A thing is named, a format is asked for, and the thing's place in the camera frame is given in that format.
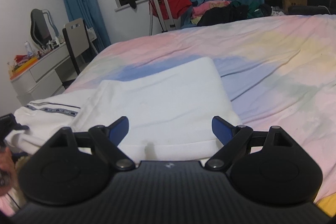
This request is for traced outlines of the white sweatshirt with striped trim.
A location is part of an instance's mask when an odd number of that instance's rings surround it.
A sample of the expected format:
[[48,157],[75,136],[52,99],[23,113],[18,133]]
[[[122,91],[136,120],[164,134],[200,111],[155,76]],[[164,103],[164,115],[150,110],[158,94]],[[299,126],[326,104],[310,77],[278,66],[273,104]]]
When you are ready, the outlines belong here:
[[221,147],[213,118],[240,124],[208,57],[140,79],[104,80],[94,89],[33,101],[14,115],[28,129],[13,130],[6,141],[29,154],[64,126],[86,132],[125,116],[129,131],[119,149],[135,162],[208,158]]

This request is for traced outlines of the white dressing table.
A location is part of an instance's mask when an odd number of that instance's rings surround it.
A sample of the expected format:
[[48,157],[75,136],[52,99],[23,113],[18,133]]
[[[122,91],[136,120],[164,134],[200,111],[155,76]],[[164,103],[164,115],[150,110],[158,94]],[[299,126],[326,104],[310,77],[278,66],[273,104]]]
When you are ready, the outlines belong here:
[[34,100],[62,94],[65,91],[63,83],[76,76],[67,46],[62,44],[14,77],[11,84],[18,101],[25,106]]

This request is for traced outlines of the cluttered items on dresser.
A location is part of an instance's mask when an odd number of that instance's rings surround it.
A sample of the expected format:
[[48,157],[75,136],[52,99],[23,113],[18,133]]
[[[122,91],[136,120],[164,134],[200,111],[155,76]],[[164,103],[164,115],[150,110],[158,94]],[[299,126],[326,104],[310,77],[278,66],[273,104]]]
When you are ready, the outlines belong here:
[[11,80],[36,64],[44,54],[44,50],[33,42],[26,41],[24,47],[25,54],[16,55],[7,62],[7,71]]

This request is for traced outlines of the pastel tie-dye bed sheet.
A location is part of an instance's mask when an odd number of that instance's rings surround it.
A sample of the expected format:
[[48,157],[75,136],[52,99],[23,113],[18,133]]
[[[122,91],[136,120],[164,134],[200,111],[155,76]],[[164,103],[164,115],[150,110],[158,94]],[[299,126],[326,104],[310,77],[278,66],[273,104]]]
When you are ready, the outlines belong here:
[[247,153],[229,170],[205,169],[212,155],[134,161],[134,170],[115,171],[89,130],[64,126],[34,154],[19,149],[28,157],[15,168],[11,196],[1,196],[1,223],[335,223],[317,206],[335,193],[333,15],[271,16],[119,42],[64,93],[203,57],[213,61],[239,125],[253,129]]

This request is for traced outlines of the grey black chair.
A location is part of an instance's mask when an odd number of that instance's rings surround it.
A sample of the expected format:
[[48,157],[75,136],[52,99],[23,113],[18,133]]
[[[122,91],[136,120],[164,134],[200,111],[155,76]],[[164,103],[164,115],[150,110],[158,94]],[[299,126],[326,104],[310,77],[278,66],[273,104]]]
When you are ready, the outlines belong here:
[[87,26],[82,18],[75,19],[65,24],[62,32],[70,55],[70,60],[78,76],[81,73],[81,70],[77,63],[77,58],[88,49],[92,50],[95,55],[98,55],[98,51],[89,38]]

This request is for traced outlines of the wavy vanity mirror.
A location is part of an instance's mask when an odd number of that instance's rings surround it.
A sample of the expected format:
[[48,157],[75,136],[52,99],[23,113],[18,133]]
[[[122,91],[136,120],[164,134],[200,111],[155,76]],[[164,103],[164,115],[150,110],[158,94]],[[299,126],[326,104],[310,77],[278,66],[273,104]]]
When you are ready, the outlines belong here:
[[33,9],[30,13],[31,27],[30,34],[33,42],[42,50],[47,49],[47,44],[52,41],[50,30],[47,26],[45,15],[49,21],[49,25],[54,30],[55,36],[59,36],[57,27],[52,20],[52,16],[48,10]]

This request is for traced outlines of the green garment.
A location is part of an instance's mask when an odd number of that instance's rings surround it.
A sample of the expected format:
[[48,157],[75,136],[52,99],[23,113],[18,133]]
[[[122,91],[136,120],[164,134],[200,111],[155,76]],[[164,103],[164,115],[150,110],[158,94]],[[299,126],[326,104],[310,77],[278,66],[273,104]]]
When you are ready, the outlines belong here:
[[233,1],[230,3],[230,9],[232,13],[232,19],[236,21],[261,18],[272,15],[272,8],[270,5],[265,3],[259,4],[257,2],[251,2],[249,5],[245,5],[239,1]]

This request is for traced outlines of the black garment pile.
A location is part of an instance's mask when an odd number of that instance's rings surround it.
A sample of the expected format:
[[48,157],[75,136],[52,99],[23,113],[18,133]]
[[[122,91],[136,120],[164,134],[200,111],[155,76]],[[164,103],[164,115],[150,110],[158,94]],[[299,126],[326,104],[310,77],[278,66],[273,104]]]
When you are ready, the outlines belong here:
[[226,7],[214,7],[206,11],[197,23],[198,27],[213,26],[245,20],[248,17],[247,5],[228,5]]

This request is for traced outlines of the pink garment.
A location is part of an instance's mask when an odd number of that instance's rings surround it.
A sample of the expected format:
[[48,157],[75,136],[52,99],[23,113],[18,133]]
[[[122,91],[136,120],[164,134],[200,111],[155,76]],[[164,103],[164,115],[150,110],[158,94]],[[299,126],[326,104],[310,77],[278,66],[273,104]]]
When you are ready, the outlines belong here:
[[215,7],[226,7],[231,3],[228,0],[210,0],[202,3],[200,6],[194,7],[191,20],[200,20],[204,13]]

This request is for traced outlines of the red garment on rack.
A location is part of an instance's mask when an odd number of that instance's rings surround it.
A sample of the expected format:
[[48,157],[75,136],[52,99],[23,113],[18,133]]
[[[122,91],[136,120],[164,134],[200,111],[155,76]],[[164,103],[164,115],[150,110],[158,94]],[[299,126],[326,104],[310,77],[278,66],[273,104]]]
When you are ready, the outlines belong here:
[[[181,17],[191,6],[190,0],[167,0],[173,19]],[[158,0],[161,14],[164,20],[168,20],[169,16],[163,0]]]

